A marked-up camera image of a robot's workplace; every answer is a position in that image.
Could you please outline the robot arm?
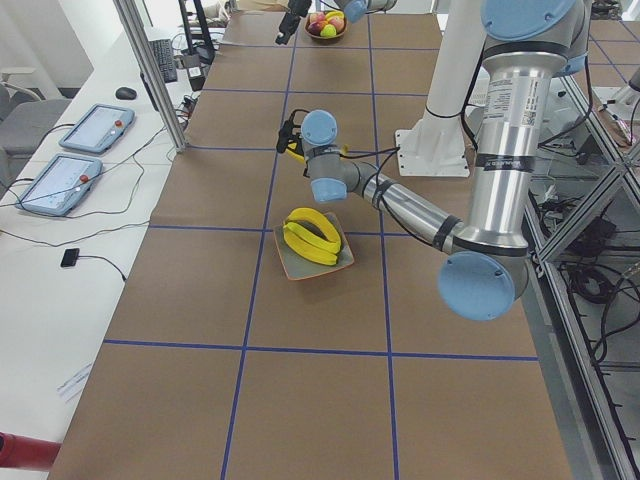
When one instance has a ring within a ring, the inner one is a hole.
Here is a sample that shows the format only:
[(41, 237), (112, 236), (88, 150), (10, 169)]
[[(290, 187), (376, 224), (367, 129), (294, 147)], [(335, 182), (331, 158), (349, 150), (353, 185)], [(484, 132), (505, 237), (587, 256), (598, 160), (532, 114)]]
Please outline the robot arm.
[(340, 157), (335, 118), (308, 113), (300, 144), (319, 202), (356, 193), (446, 254), (438, 290), (456, 314), (488, 321), (508, 312), (528, 283), (521, 225), (551, 81), (587, 60), (587, 1), (454, 1), (423, 117), (397, 134), (414, 172), (449, 174), (464, 160), (463, 116), (480, 70), (488, 91), (470, 210), (461, 220), (361, 161)]
[[(349, 22), (359, 21), (365, 14), (386, 12), (396, 5), (396, 0), (335, 0), (334, 4), (346, 14)], [(298, 29), (302, 18), (306, 17), (312, 0), (290, 0), (284, 17), (278, 27), (275, 42), (286, 45)]]

